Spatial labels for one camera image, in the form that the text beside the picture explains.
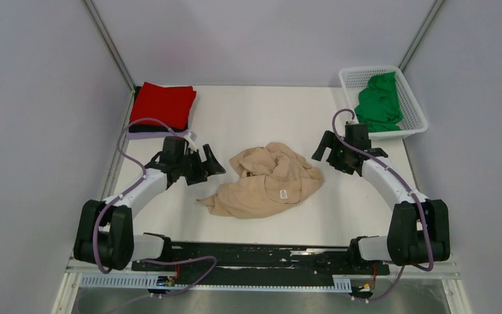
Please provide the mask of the beige t shirt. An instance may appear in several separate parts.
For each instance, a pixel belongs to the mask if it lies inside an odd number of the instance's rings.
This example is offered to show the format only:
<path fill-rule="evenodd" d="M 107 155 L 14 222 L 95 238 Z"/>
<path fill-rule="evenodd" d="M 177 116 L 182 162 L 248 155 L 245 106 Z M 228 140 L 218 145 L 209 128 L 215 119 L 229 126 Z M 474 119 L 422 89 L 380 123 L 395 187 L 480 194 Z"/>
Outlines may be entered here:
<path fill-rule="evenodd" d="M 279 142 L 245 149 L 229 164 L 239 180 L 223 183 L 213 195 L 198 200 L 212 215 L 271 217 L 299 205 L 325 182 L 319 168 Z"/>

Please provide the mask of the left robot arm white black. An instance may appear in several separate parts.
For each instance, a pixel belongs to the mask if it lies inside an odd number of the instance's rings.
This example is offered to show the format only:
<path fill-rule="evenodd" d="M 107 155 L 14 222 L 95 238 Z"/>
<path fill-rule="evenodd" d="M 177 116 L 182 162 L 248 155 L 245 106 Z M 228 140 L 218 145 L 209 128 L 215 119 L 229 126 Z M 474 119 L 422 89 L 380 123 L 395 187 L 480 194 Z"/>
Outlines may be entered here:
<path fill-rule="evenodd" d="M 166 137 L 162 149 L 140 167 L 140 176 L 124 191 L 83 205 L 73 247 L 75 260 L 94 264 L 103 273 L 143 260 L 158 270 L 169 269 L 174 262 L 171 239 L 149 232 L 137 235 L 134 218 L 179 178 L 190 186 L 226 172 L 208 144 L 199 150 L 178 136 Z"/>

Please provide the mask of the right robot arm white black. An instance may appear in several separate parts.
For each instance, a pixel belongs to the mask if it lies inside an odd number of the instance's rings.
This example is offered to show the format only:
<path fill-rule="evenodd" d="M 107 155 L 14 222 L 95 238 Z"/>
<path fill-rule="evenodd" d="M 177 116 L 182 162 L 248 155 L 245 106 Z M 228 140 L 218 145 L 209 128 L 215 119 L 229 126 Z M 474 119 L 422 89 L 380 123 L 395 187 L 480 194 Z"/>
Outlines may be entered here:
<path fill-rule="evenodd" d="M 320 161 L 329 149 L 327 163 L 342 173 L 356 174 L 382 196 L 392 211 L 386 235 L 351 240 L 348 267 L 363 273 L 373 261 L 415 266 L 431 271 L 436 262 L 450 257 L 448 207 L 409 185 L 388 154 L 373 147 L 365 124 L 348 124 L 343 137 L 325 131 L 312 159 Z"/>

